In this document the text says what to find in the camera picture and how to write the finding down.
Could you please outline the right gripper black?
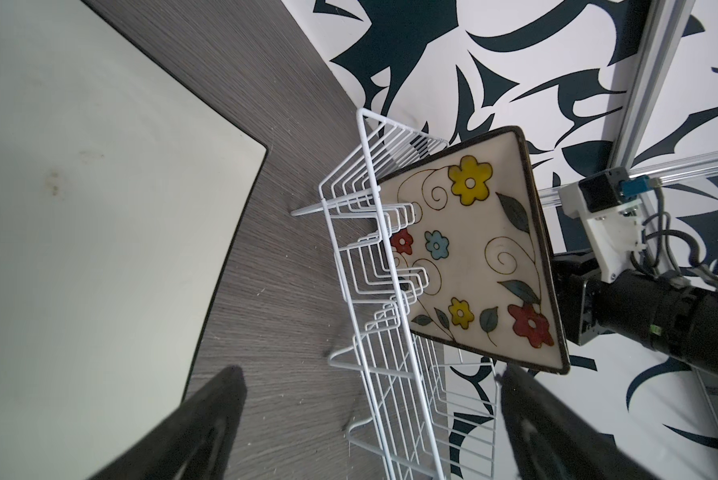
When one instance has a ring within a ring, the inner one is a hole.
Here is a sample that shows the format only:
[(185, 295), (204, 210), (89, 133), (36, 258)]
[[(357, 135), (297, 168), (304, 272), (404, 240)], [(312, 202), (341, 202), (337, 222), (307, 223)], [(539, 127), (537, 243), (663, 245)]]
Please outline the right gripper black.
[(607, 283), (590, 250), (555, 255), (552, 275), (568, 341), (614, 332), (718, 376), (718, 292), (630, 269)]

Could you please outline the floral square plate black rim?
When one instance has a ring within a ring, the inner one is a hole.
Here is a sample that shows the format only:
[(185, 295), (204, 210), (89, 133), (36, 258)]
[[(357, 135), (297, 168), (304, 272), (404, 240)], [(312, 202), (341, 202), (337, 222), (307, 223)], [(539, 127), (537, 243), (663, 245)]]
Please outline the floral square plate black rim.
[(549, 234), (520, 128), (448, 147), (378, 186), (384, 204), (415, 213), (390, 239), (396, 263), (429, 279), (408, 316), (414, 334), (534, 370), (569, 371)]

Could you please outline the white square plate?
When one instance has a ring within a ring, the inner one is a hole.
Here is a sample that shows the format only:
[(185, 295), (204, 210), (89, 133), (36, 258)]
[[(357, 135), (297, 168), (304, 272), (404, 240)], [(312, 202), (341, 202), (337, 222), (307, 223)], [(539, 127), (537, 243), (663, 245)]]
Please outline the white square plate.
[(0, 1), (0, 479), (179, 406), (265, 155), (83, 3)]

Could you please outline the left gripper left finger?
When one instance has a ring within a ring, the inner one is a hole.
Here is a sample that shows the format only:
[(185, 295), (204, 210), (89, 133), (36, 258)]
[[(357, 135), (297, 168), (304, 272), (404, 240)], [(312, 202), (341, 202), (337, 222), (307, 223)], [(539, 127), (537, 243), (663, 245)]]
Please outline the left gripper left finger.
[(94, 479), (222, 479), (247, 388), (241, 367), (224, 368)]

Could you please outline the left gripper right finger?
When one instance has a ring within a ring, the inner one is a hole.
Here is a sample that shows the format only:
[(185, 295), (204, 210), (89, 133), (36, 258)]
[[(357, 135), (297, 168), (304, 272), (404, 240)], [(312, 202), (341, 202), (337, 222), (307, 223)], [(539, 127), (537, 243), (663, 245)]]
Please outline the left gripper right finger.
[(653, 479), (649, 470), (519, 366), (497, 376), (501, 412), (522, 479)]

